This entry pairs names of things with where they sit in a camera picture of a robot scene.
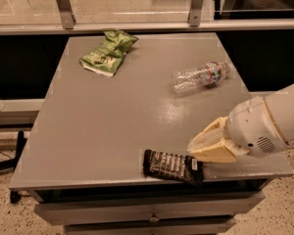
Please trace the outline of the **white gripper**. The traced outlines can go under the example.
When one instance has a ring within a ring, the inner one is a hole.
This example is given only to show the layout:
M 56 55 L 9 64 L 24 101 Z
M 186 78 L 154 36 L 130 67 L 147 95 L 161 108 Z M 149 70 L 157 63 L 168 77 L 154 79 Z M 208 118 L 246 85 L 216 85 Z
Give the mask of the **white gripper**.
M 203 163 L 232 164 L 248 153 L 260 158 L 282 152 L 286 146 L 266 98 L 254 97 L 237 105 L 228 117 L 211 122 L 187 150 Z

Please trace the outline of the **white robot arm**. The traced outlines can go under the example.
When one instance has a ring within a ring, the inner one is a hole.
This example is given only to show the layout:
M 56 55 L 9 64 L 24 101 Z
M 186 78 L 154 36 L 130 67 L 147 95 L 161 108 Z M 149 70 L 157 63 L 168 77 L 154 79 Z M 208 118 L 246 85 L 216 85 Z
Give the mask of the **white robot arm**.
M 237 105 L 211 122 L 188 144 L 205 163 L 234 163 L 240 156 L 265 157 L 294 143 L 294 84 Z

